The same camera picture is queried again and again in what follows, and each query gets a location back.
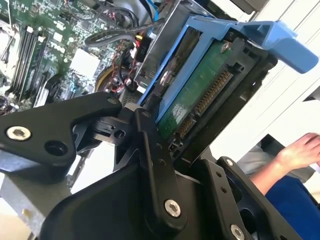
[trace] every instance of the green circuit board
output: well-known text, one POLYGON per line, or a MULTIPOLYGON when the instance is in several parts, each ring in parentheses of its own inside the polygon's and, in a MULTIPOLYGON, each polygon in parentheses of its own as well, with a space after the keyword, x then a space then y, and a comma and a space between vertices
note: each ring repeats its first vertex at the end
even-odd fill
MULTIPOLYGON (((10 0, 9 2, 12 23, 18 25, 20 32, 22 28, 31 28, 34 33, 45 37, 46 46, 39 66, 41 71, 38 74, 49 72, 49 75, 62 76, 61 100, 74 96, 70 93, 76 91, 93 92, 95 77, 111 65, 117 43, 100 48, 88 48, 84 41, 91 34, 110 28, 109 23, 99 17, 90 21, 76 19, 70 14, 64 0, 10 0), (98 59, 95 77, 79 75, 77 71, 71 69, 77 50, 98 59)), ((70 1, 68 5, 81 18, 90 19, 96 13, 81 0, 70 1)), ((9 23, 7 0, 0 0, 0 20, 9 23)))
POLYGON ((223 44, 223 42, 219 41, 213 42, 184 87, 159 121, 158 131, 163 138, 167 139, 178 130, 188 114, 209 88, 218 70, 232 52, 231 49, 228 49, 226 52, 221 53, 223 44))

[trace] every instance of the yellow wire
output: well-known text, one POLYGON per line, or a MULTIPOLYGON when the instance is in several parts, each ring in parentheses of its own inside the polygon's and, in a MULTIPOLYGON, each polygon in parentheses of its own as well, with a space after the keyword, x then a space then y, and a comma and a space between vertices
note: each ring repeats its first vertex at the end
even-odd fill
POLYGON ((139 39, 139 40, 142 40, 142 39, 143 39, 143 37, 140 36, 140 35, 136 35, 135 37, 136 37, 137 39, 139 39))
POLYGON ((110 69, 106 70, 105 73, 103 73, 102 77, 100 77, 100 79, 98 79, 98 83, 97 83, 97 85, 95 87, 95 91, 98 91, 98 89, 99 89, 100 85, 102 84, 102 82, 104 81, 104 79, 106 79, 106 77, 109 74, 111 74, 112 71, 113 71, 113 69, 110 68, 110 69))

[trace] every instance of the cable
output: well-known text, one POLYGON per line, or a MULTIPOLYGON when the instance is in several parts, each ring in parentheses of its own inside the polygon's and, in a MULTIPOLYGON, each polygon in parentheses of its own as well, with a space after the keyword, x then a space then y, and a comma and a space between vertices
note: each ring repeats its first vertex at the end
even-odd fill
POLYGON ((108 10, 111 12, 118 12, 121 15, 130 19, 130 21, 132 23, 131 27, 138 27, 139 26, 139 19, 138 19, 137 15, 135 15, 135 13, 132 12, 131 10, 124 8, 124 7, 113 6, 108 2, 106 3, 106 5, 102 4, 101 2, 98 2, 98 4, 100 5, 102 12, 104 12, 105 10, 108 10))
POLYGON ((146 0, 139 0, 139 1, 143 5, 143 7, 147 11, 147 13, 149 14, 151 21, 153 21, 151 9, 150 9, 150 6, 148 5, 148 3, 146 2, 146 0))
POLYGON ((154 28, 156 26, 163 24, 165 21, 166 20, 164 18, 161 18, 158 21, 151 22, 142 26, 133 27, 133 28, 104 30, 87 37, 84 43, 87 47, 91 47, 91 48, 99 48, 121 39, 126 39, 135 43, 136 42, 135 33, 142 32, 150 28, 154 28))
POLYGON ((98 91, 98 89, 100 89, 100 86, 102 84, 102 82, 107 78, 108 75, 112 74, 113 69, 111 67, 109 67, 108 69, 102 71, 96 81, 95 84, 95 92, 98 91))
POLYGON ((95 14, 94 17, 92 17, 92 18, 82 18, 82 17, 80 17, 80 16, 78 16, 78 15, 76 15, 76 14, 74 13, 74 11, 73 11, 73 10, 71 9, 71 7, 69 6, 68 0, 64 0, 64 3, 65 3, 64 5, 68 8, 69 13, 70 13, 75 19, 77 19, 78 21, 92 21, 92 20, 96 19, 96 18, 98 17, 98 15, 101 14, 101 12, 99 12, 98 14, 95 14))
POLYGON ((136 35, 135 38, 136 38, 136 39, 139 39, 140 41, 143 39, 143 37, 140 36, 140 35, 136 35))
MULTIPOLYGON (((154 19, 153 19, 153 21, 154 22, 156 22, 157 20, 158 20, 158 18, 159 18, 159 13, 158 13, 158 8, 156 7, 156 5, 152 2, 152 0, 146 0, 150 5, 151 5, 151 7, 153 7, 153 9, 154 9, 154 19)), ((148 32, 148 36, 152 33, 152 31, 153 31, 153 29, 154 28, 151 28, 150 30, 149 30, 149 32, 148 32)))
POLYGON ((130 93, 134 93, 136 90, 134 88, 131 88, 129 87, 127 84, 126 84, 126 80, 123 78, 122 76, 122 64, 123 64, 123 61, 125 59, 125 57, 130 54, 130 50, 132 49, 133 47, 132 46, 129 46, 127 47, 123 53, 121 54, 120 56, 120 60, 119 60, 119 63, 118 63, 118 66, 117 66, 117 75, 118 75, 118 79, 120 80, 120 82, 122 83, 122 85, 130 92, 130 93))
POLYGON ((154 14, 154 22, 155 21, 157 21, 158 19, 159 19, 159 13, 158 13, 158 8, 157 8, 157 6, 151 1, 151 0, 146 0, 150 5, 151 5, 151 7, 153 7, 153 9, 154 9, 154 12, 155 12, 155 14, 154 14))

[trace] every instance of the chip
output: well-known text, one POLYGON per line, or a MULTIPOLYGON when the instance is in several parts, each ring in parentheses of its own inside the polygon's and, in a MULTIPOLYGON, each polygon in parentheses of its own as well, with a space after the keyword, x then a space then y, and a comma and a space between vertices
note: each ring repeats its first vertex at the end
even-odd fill
POLYGON ((84 22, 82 23, 82 27, 83 27, 83 29, 85 29, 85 30, 89 30, 89 28, 90 28, 90 22, 84 21, 84 22))
POLYGON ((63 36, 57 32, 54 33, 53 39, 61 43, 63 36))
POLYGON ((36 6, 31 7, 31 12, 36 13, 38 11, 38 8, 36 6))
POLYGON ((57 5, 58 2, 59 2, 59 0, 50 0, 50 2, 51 2, 52 4, 54 4, 54 5, 57 5))
POLYGON ((70 68, 77 74, 88 79, 93 79, 100 64, 99 58, 78 48, 70 64, 70 68))

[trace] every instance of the motherboard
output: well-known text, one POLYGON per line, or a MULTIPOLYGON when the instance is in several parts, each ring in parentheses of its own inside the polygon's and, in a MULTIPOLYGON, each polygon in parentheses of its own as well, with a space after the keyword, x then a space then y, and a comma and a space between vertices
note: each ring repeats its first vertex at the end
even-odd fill
POLYGON ((117 48, 86 47, 88 36, 111 28, 95 14, 80 0, 0 0, 2 113, 95 91, 117 48))

